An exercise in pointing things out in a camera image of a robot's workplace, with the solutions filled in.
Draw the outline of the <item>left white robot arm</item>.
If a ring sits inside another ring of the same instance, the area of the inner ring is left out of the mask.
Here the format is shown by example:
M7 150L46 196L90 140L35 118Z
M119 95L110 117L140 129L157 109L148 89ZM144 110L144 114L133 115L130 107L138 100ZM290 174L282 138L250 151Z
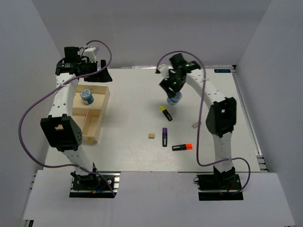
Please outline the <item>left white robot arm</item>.
M85 154L82 130L72 116L73 102L80 78L90 82L111 82L106 61L102 60L98 70L98 47L65 47L64 57L55 69L56 91L51 110L40 125L52 148L62 152L75 166L76 172L92 171L93 163Z

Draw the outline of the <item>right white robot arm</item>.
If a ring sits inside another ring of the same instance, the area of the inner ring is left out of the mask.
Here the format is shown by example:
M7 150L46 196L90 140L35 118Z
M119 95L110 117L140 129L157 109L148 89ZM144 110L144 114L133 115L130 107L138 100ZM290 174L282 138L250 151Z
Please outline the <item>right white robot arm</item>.
M195 57L193 61L186 61L184 51L173 51L170 54L170 66L156 65L156 73L163 76L159 85L167 94L167 102L171 105L179 102L182 98L180 91L188 84L201 97L200 104L207 106L205 124L214 140L215 161L211 163L216 173L214 184L218 188L226 188L231 183L229 175L235 173L231 138L236 124L236 100L223 95L207 80L206 69L200 59Z

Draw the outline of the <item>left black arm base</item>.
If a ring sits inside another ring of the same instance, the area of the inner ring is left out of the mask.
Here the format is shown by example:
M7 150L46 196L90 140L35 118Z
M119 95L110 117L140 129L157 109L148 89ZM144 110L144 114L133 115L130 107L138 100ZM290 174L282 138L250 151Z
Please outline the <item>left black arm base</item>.
M70 198L114 198L120 182L120 173L102 173L99 175L76 175L72 172Z

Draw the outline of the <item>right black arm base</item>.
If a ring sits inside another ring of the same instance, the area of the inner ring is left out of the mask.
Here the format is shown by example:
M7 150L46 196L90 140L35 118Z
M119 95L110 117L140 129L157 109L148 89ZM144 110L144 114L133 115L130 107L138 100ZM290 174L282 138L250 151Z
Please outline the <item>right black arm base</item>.
M235 168L219 172L215 167L213 174L197 175L193 182L198 185L200 201L242 201L244 200L240 177Z

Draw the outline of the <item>blue slime jar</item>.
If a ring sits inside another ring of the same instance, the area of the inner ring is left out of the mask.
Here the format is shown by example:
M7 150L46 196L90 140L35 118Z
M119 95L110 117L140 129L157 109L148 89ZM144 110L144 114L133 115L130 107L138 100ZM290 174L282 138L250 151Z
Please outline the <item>blue slime jar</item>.
M182 94L177 92L174 97L167 97L167 103L170 105L176 105L182 98Z
M80 97L86 105L89 105L94 102L94 97L90 89L83 89L80 92Z

